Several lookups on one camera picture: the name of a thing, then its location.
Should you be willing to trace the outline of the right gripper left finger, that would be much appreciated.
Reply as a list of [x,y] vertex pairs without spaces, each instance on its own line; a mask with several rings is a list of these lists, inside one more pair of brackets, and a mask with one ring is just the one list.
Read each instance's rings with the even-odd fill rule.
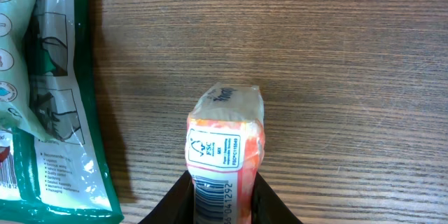
[[185,171],[139,224],[193,224],[194,185]]

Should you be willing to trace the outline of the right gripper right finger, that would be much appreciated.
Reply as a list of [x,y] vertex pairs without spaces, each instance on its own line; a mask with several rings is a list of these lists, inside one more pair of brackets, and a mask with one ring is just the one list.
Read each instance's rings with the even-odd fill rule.
[[266,180],[256,174],[251,200],[252,224],[303,224]]

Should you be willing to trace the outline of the orange Kleenex tissue pack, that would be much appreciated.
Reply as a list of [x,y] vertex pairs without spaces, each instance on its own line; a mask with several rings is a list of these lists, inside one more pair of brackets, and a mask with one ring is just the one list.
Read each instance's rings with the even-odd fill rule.
[[257,85],[217,83],[189,113],[185,161],[194,185],[194,223],[251,222],[264,158],[264,104]]

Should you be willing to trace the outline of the green 3M gloves package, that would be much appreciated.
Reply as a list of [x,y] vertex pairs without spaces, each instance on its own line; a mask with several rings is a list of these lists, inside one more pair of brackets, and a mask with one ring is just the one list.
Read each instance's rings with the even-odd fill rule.
[[18,188],[1,188],[1,220],[121,222],[97,118],[89,0],[36,0],[23,45],[30,109],[52,139],[1,129],[13,135]]

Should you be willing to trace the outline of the red sachet packet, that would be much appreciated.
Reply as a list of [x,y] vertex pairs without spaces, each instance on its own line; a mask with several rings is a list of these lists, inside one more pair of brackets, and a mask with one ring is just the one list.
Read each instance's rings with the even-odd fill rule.
[[1,188],[18,191],[13,154],[13,135],[1,131]]

